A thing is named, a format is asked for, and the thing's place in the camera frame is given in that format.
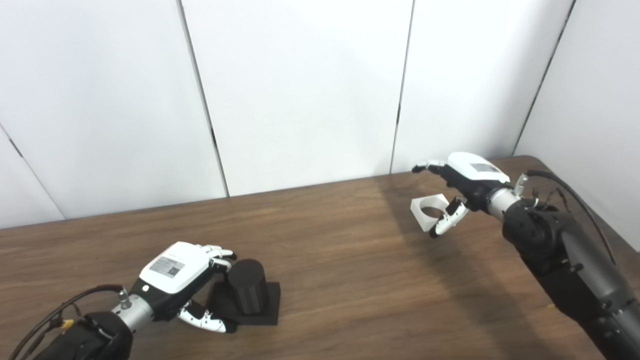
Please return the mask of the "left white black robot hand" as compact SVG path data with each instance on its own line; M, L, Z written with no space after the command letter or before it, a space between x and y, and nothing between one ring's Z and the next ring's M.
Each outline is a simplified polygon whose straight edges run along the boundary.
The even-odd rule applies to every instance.
M217 274L226 275L238 256L214 244L178 241L149 262L131 287L132 306L141 304L146 322L175 318L201 330L233 334L237 325L194 300Z

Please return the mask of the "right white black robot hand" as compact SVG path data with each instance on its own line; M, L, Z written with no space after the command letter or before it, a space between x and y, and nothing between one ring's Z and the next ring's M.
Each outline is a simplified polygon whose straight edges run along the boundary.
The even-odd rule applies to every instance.
M474 153L453 152L445 161L426 161L416 164L411 171L414 174L423 171L436 174L448 188L459 192L430 226L429 235L432 239L455 227L468 212L482 211L503 223L508 208L518 201L512 193L509 176Z

